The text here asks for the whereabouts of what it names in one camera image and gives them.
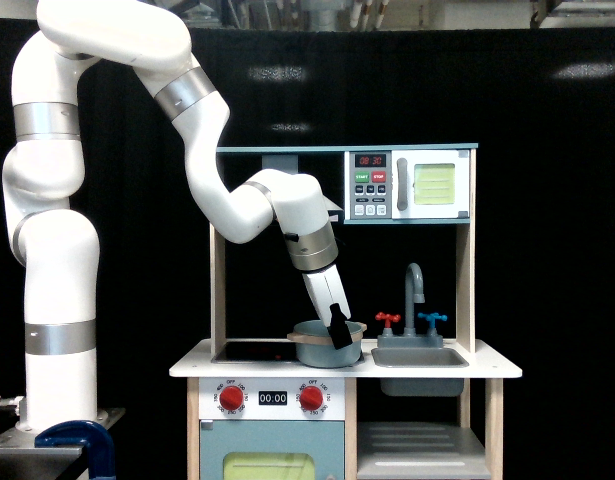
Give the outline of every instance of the black backdrop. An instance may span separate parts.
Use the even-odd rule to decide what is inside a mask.
[[[15,143],[11,67],[36,30],[0,20],[0,170]],[[222,145],[479,143],[477,337],[524,371],[505,382],[505,478],[615,475],[615,74],[556,75],[572,65],[615,72],[615,29],[199,30],[192,39],[231,108]],[[261,81],[256,69],[270,66],[291,67],[293,79]],[[115,427],[118,475],[184,478],[185,382],[168,369],[209,335],[208,224],[189,194],[181,140],[129,68],[101,62],[83,76],[79,98],[87,178],[72,207],[101,240],[99,405],[127,408]],[[336,167],[323,165],[303,163],[335,197]],[[243,173],[229,175],[236,182]],[[372,272],[369,286],[350,288],[352,309],[402,308],[404,267],[424,264],[429,245],[453,241],[452,231],[337,228],[344,281]],[[234,331],[268,328],[265,302],[295,321],[313,316],[274,233],[229,247]],[[453,259],[437,260],[440,273],[423,271],[442,288]],[[252,274],[261,261],[274,265],[262,280]],[[0,193],[4,396],[24,392],[23,284]],[[256,292],[266,300],[252,306]],[[483,386],[474,383],[483,439]],[[371,382],[363,388],[361,419],[418,418],[432,408],[412,412],[378,397]]]

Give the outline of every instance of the toy microwave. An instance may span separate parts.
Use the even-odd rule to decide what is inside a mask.
[[[471,152],[345,152],[345,220],[468,219]]]

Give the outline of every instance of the blue clamp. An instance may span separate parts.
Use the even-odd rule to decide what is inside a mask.
[[[91,480],[116,480],[114,442],[102,425],[89,420],[72,420],[49,427],[34,440],[36,448],[60,445],[77,445],[87,450]]]
[[[429,328],[436,328],[436,320],[447,321],[447,315],[439,315],[438,313],[419,313],[418,318],[424,318],[429,322]]]

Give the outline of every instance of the red knob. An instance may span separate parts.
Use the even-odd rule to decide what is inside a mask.
[[[388,313],[378,312],[375,318],[379,322],[385,320],[385,328],[391,328],[391,322],[398,323],[401,317],[398,314],[390,315]]]
[[[323,404],[323,392],[318,387],[305,387],[298,400],[305,410],[318,410]]]
[[[233,385],[220,392],[220,404],[225,410],[236,410],[243,404],[244,399],[242,390]]]

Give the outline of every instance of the wooden post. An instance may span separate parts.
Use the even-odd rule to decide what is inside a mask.
[[[211,283],[211,355],[225,346],[225,238],[209,225],[209,269]]]
[[[358,417],[356,379],[345,378],[345,480],[358,475]]]
[[[199,379],[187,379],[187,480],[200,480]]]
[[[471,428],[471,379],[465,378],[465,388],[458,397],[458,425]]]
[[[491,480],[503,478],[503,379],[485,380],[485,463]]]
[[[469,223],[456,226],[456,341],[476,351],[476,150],[469,159]]]

